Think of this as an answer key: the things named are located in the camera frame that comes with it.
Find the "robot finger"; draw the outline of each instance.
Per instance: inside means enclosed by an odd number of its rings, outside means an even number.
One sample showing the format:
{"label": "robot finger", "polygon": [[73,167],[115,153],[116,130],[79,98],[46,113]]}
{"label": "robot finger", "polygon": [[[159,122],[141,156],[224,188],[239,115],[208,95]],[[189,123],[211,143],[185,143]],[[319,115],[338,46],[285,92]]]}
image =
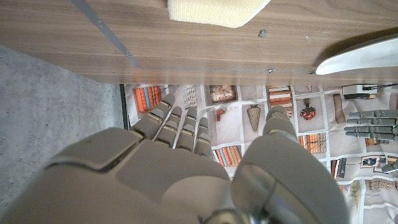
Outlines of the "robot finger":
{"label": "robot finger", "polygon": [[394,134],[384,134],[384,133],[361,133],[361,132],[346,132],[347,136],[353,136],[357,138],[371,138],[371,139],[380,139],[380,140],[388,140],[395,141],[398,140],[398,137]]}
{"label": "robot finger", "polygon": [[182,115],[181,107],[176,106],[170,113],[166,123],[160,129],[155,141],[164,143],[168,147],[173,147],[175,137],[177,135],[178,124],[180,123]]}
{"label": "robot finger", "polygon": [[344,131],[357,133],[393,133],[392,126],[353,126],[345,127]]}
{"label": "robot finger", "polygon": [[347,119],[348,124],[373,124],[373,125],[397,125],[396,118],[359,118]]}
{"label": "robot finger", "polygon": [[176,149],[186,149],[193,151],[193,144],[195,142],[195,125],[197,122],[197,109],[190,108],[185,117],[180,136],[178,137]]}
{"label": "robot finger", "polygon": [[130,130],[141,134],[144,138],[152,140],[173,107],[174,101],[175,97],[172,94],[168,94],[153,110],[131,127]]}
{"label": "robot finger", "polygon": [[398,118],[398,110],[351,112],[348,116],[351,118]]}
{"label": "robot finger", "polygon": [[210,135],[209,135],[209,122],[207,118],[202,118],[199,121],[198,132],[197,132],[197,143],[193,153],[199,156],[206,156],[210,159],[213,158],[210,146]]}

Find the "printed backdrop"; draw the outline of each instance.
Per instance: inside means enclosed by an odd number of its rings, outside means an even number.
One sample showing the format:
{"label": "printed backdrop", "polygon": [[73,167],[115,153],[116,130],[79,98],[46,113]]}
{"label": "printed backdrop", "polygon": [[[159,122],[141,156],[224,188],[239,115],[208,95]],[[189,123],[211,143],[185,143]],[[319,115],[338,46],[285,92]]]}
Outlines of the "printed backdrop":
{"label": "printed backdrop", "polygon": [[[145,87],[148,86],[126,85],[131,125],[144,116],[138,112],[134,89]],[[196,107],[198,120],[208,118],[212,149],[237,146],[242,156],[261,135],[269,108],[283,105],[291,115],[299,143],[325,166],[340,186],[351,222],[398,223],[398,172],[381,172],[382,166],[398,159],[398,141],[355,138],[344,132],[344,127],[354,126],[346,123],[350,112],[396,109],[397,88],[378,89],[375,99],[371,100],[346,100],[341,88],[326,86],[168,85],[159,88],[163,97],[168,93],[175,95],[175,106],[183,108],[182,117],[187,112],[184,108]],[[300,116],[306,108],[306,99],[316,112],[309,120]],[[249,112],[252,107],[259,109]],[[233,177],[236,166],[225,169]]]}

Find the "robotic hand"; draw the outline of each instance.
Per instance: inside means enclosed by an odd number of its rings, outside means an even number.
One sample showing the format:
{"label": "robotic hand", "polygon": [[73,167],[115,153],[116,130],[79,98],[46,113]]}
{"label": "robotic hand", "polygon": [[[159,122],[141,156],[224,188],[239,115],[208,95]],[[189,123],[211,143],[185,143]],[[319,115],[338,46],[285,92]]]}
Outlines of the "robotic hand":
{"label": "robotic hand", "polygon": [[[345,127],[347,136],[378,139],[384,143],[398,140],[398,110],[377,110],[350,113],[349,124],[370,124],[366,126]],[[398,170],[398,161],[382,167],[385,173]]]}
{"label": "robotic hand", "polygon": [[187,112],[171,149],[182,115],[173,103],[167,95],[130,131],[110,128],[68,146],[37,174],[2,223],[348,222],[343,195],[297,143],[283,107],[270,110],[264,135],[230,181],[212,159],[206,118],[195,140],[196,109]]}

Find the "vase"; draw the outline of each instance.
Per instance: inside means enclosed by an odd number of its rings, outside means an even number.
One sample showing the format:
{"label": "vase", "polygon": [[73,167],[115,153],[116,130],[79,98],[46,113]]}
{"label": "vase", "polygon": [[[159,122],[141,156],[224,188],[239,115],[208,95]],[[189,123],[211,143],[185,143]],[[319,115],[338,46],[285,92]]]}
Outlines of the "vase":
{"label": "vase", "polygon": [[259,127],[260,111],[261,109],[257,105],[250,105],[250,108],[247,110],[251,129],[253,131],[257,131],[257,128]]}

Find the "bookshelf print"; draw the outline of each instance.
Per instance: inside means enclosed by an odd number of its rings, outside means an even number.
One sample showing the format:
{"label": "bookshelf print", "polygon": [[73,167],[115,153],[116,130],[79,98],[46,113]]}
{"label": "bookshelf print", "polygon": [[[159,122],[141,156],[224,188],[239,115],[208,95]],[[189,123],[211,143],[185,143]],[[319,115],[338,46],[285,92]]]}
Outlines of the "bookshelf print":
{"label": "bookshelf print", "polygon": [[242,160],[238,146],[226,146],[213,150],[217,155],[217,162],[224,167],[238,166]]}
{"label": "bookshelf print", "polygon": [[195,93],[194,85],[182,85],[182,95],[184,98],[184,107],[186,110],[189,108],[197,107],[197,95]]}
{"label": "bookshelf print", "polygon": [[311,154],[324,153],[326,152],[326,133],[299,136],[298,143]]}
{"label": "bookshelf print", "polygon": [[138,112],[147,113],[162,101],[162,92],[158,86],[134,89]]}

